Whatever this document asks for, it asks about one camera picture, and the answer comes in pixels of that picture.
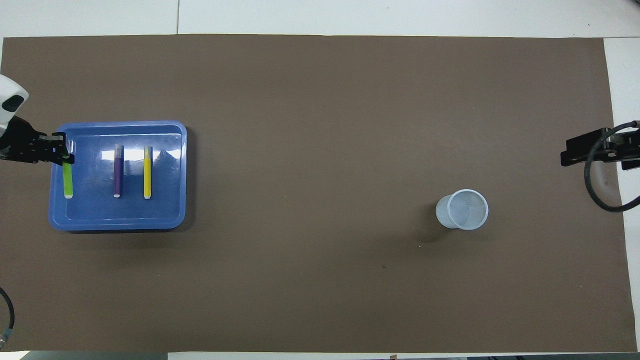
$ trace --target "blue tray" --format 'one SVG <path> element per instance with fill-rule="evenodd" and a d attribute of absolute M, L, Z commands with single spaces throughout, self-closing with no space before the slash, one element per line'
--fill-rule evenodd
<path fill-rule="evenodd" d="M 63 193 L 62 167 L 51 169 L 49 222 L 64 231 L 172 229 L 184 220 L 187 129 L 177 121 L 84 122 L 62 125 L 74 196 Z M 124 146 L 122 196 L 113 197 L 113 154 Z M 144 146 L 151 146 L 151 199 L 143 196 Z"/>

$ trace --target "purple marker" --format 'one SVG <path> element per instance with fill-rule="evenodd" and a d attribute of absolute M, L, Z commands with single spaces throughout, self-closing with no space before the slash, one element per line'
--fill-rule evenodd
<path fill-rule="evenodd" d="M 113 153 L 113 197 L 122 194 L 122 145 L 116 145 Z"/>

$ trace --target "clear plastic cup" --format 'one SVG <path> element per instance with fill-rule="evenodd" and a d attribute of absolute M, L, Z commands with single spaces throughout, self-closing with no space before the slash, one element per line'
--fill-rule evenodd
<path fill-rule="evenodd" d="M 475 230 L 489 215 L 489 204 L 477 191 L 462 189 L 447 195 L 436 205 L 438 221 L 449 229 Z"/>

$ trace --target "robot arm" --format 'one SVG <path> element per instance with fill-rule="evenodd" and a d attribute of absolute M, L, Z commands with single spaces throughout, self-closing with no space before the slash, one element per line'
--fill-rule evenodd
<path fill-rule="evenodd" d="M 591 184 L 591 163 L 622 161 L 622 170 L 640 167 L 640 129 L 618 132 L 628 127 L 640 128 L 640 121 L 627 122 L 613 129 L 603 127 L 571 138 L 566 141 L 566 150 L 560 154 L 560 164 L 564 167 L 584 161 L 584 185 L 589 196 L 602 209 L 612 213 L 621 213 L 640 205 L 640 196 L 620 206 L 606 204 L 598 197 Z"/>
<path fill-rule="evenodd" d="M 0 159 L 37 163 L 52 162 L 58 165 L 75 162 L 67 151 L 65 133 L 47 136 L 36 131 L 15 113 L 29 98 L 29 93 L 13 80 L 0 75 Z"/>

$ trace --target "brown mat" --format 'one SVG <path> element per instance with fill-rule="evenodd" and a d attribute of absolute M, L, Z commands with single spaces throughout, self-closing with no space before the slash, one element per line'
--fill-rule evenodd
<path fill-rule="evenodd" d="M 559 158 L 612 124 L 601 39 L 9 38 L 2 72 L 41 131 L 189 129 L 169 233 L 56 231 L 50 166 L 1 164 L 9 350 L 636 350 L 622 216 Z M 461 188 L 477 231 L 436 221 Z"/>

